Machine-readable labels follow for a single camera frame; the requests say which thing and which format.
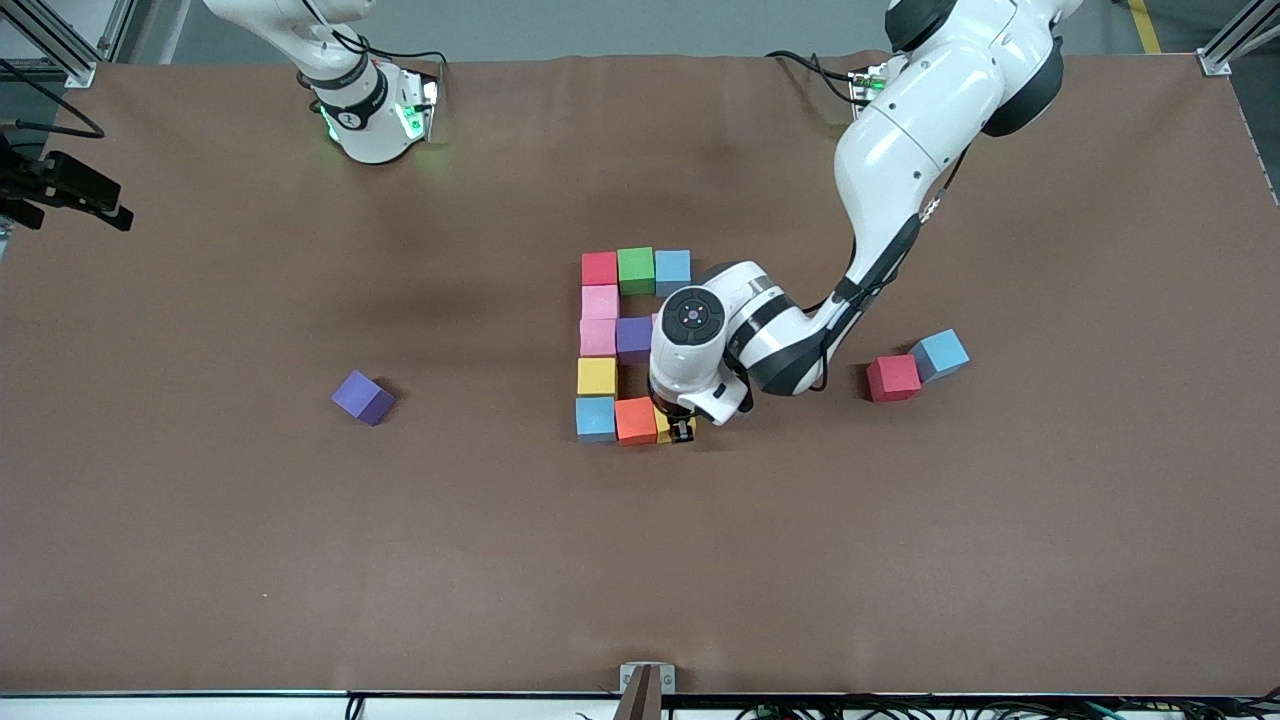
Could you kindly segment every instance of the blue cube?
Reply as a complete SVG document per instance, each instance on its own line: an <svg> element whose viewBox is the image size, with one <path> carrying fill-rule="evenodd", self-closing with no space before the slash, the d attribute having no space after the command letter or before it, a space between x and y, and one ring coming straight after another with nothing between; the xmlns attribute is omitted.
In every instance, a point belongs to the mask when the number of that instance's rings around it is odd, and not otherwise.
<svg viewBox="0 0 1280 720"><path fill-rule="evenodd" d="M658 297L667 297L692 284L692 255L687 250L659 250L653 254L654 281Z"/></svg>
<svg viewBox="0 0 1280 720"><path fill-rule="evenodd" d="M613 424L612 397L579 397L573 414L577 418L577 439L582 442L613 442L618 439Z"/></svg>
<svg viewBox="0 0 1280 720"><path fill-rule="evenodd" d="M333 401L352 418L369 425L376 425L396 404L392 393L380 388L360 370L352 370L347 375L338 392L333 393Z"/></svg>
<svg viewBox="0 0 1280 720"><path fill-rule="evenodd" d="M960 345L955 331L943 331L915 343L911 348L920 382L927 383L955 373L969 361L969 354Z"/></svg>

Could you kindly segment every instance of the orange cube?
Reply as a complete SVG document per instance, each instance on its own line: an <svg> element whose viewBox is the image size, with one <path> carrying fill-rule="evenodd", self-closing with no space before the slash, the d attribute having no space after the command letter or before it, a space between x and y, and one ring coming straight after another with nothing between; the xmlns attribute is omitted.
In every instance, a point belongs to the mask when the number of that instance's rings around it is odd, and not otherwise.
<svg viewBox="0 0 1280 720"><path fill-rule="evenodd" d="M657 445L658 423L653 418L653 401L648 397L618 400L613 404L618 445Z"/></svg>

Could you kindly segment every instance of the purple cube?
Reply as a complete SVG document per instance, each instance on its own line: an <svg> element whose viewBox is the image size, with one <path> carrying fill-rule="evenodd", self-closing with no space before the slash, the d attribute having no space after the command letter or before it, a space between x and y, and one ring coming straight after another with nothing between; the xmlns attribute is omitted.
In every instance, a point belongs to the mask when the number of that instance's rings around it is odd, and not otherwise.
<svg viewBox="0 0 1280 720"><path fill-rule="evenodd" d="M620 365L644 365L649 361L653 340L653 318L618 318L617 351Z"/></svg>
<svg viewBox="0 0 1280 720"><path fill-rule="evenodd" d="M361 423L376 425L392 409L396 398L360 370L352 370L338 392L333 393L333 401Z"/></svg>

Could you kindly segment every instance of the light blue cube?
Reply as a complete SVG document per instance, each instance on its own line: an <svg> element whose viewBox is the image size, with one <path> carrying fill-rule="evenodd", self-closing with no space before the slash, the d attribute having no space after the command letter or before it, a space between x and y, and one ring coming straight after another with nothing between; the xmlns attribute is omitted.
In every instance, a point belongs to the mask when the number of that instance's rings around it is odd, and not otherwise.
<svg viewBox="0 0 1280 720"><path fill-rule="evenodd" d="M969 363L969 354L960 345L955 331L943 331L915 343L911 348L915 368L920 372L920 382L927 383L945 378Z"/></svg>
<svg viewBox="0 0 1280 720"><path fill-rule="evenodd" d="M694 259L687 250L658 250L653 254L654 281L658 297L667 297L692 284Z"/></svg>
<svg viewBox="0 0 1280 720"><path fill-rule="evenodd" d="M582 442L613 442L618 439L613 424L612 397L579 397L573 414L577 418L577 439Z"/></svg>

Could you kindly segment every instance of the green cube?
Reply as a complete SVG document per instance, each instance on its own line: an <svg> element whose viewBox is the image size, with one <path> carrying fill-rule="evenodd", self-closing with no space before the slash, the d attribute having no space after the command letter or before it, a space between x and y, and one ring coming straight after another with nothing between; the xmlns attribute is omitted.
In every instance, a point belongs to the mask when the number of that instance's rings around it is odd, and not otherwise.
<svg viewBox="0 0 1280 720"><path fill-rule="evenodd" d="M653 247L618 250L618 291L622 295L653 295L657 290Z"/></svg>

